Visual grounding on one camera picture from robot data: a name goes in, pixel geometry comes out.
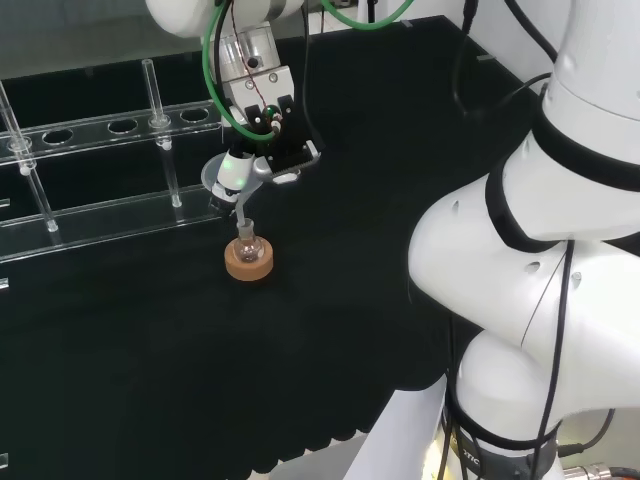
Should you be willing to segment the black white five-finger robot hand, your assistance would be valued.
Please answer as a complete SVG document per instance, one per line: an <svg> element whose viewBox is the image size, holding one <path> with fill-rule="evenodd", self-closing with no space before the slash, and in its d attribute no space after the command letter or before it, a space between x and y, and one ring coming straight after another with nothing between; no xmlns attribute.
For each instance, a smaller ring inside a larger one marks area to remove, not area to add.
<svg viewBox="0 0 640 480"><path fill-rule="evenodd" d="M295 182L320 159L322 147L287 66L227 81L224 93L229 114L253 136L223 122L228 148L202 170L202 183L220 207L233 207L263 183Z"/></svg>

